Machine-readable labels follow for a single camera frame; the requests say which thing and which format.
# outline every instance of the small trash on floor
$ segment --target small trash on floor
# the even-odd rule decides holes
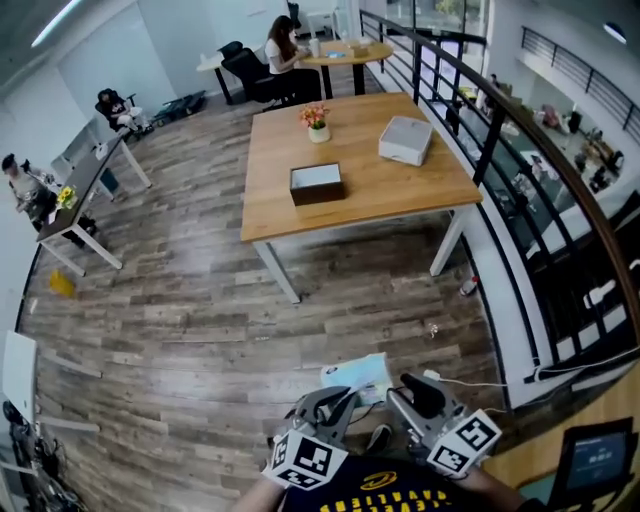
[[[75,297],[76,285],[58,269],[52,272],[51,279],[49,279],[49,286],[54,292],[57,292],[64,297],[68,297],[70,299]]]
[[[462,286],[460,287],[460,295],[463,297],[468,297],[478,288],[478,282],[480,278],[478,276],[473,276],[471,279],[467,279]]]
[[[437,324],[429,324],[427,326],[429,329],[429,334],[431,334],[431,338],[435,338],[436,334],[438,334],[438,325]]]

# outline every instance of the screen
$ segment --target screen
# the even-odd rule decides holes
[[[575,490],[619,477],[624,467],[625,450],[626,434],[623,432],[578,441],[567,488]]]

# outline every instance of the wooden table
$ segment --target wooden table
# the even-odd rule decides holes
[[[293,303],[300,302],[270,241],[297,233],[454,210],[431,265],[437,275],[482,195],[434,131],[421,167],[378,156],[378,138],[393,116],[426,120],[406,93],[373,94],[327,102],[332,139],[313,144],[300,127],[300,107],[253,118],[242,215],[242,240],[252,242]],[[338,162],[347,197],[296,207],[289,192],[292,168]]]
[[[85,275],[84,269],[80,268],[76,263],[71,261],[64,254],[60,253],[50,244],[51,240],[56,237],[62,236],[68,231],[72,231],[76,235],[78,235],[78,237],[80,237],[83,242],[85,242],[89,247],[96,251],[115,268],[122,268],[122,262],[120,260],[118,260],[115,256],[113,256],[113,254],[102,247],[102,245],[100,245],[97,240],[95,240],[91,235],[89,235],[89,233],[87,233],[78,225],[78,221],[80,220],[82,213],[86,209],[86,205],[88,203],[89,197],[91,196],[91,192],[96,186],[101,185],[100,178],[107,168],[109,160],[118,148],[120,148],[125,158],[129,162],[129,165],[131,165],[132,169],[140,178],[144,186],[151,186],[151,181],[149,181],[149,178],[147,178],[146,174],[140,167],[140,164],[138,164],[138,161],[131,154],[131,151],[129,151],[129,148],[125,144],[124,140],[122,140],[121,136],[110,140],[109,142],[107,142],[106,146],[106,155],[101,160],[98,160],[96,158],[95,151],[91,151],[84,158],[82,158],[80,162],[78,162],[75,169],[71,172],[69,178],[67,178],[67,181],[65,182],[65,186],[75,188],[76,196],[78,197],[76,205],[68,210],[59,210],[55,220],[51,224],[45,224],[38,233],[38,237],[36,239],[39,244],[41,244],[45,249],[47,249],[51,254],[58,258],[62,263],[67,265],[79,276]],[[113,196],[110,192],[108,193],[108,196],[111,200],[113,200]]]
[[[352,57],[352,51],[342,41],[328,41],[320,45],[322,57],[307,57],[301,62],[307,65],[320,66],[322,69],[322,80],[324,81],[324,93],[326,99],[333,98],[331,90],[331,77],[329,76],[329,66],[353,66],[353,87],[356,96],[364,94],[364,65],[374,60],[385,60],[393,54],[393,48],[386,43],[373,42],[367,46],[369,53],[364,57]],[[327,52],[344,53],[345,57],[326,57]]]

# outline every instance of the ceiling light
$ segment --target ceiling light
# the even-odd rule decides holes
[[[33,48],[34,46],[38,46],[42,41],[44,41],[44,39],[51,33],[51,31],[56,28],[58,23],[60,23],[63,18],[67,14],[69,14],[71,10],[80,2],[82,2],[82,0],[71,0],[67,5],[65,5],[64,8],[58,14],[56,14],[56,17],[53,18],[46,27],[44,27],[44,30],[40,32],[33,43],[31,43],[31,48]]]
[[[607,21],[603,26],[607,31],[607,34],[613,37],[616,41],[620,41],[622,44],[627,44],[627,38],[624,37],[624,32],[620,28],[620,25]]]

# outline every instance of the cup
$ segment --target cup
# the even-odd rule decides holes
[[[311,55],[313,55],[316,59],[320,57],[320,40],[317,38],[311,39],[309,41],[309,48],[311,49]]]

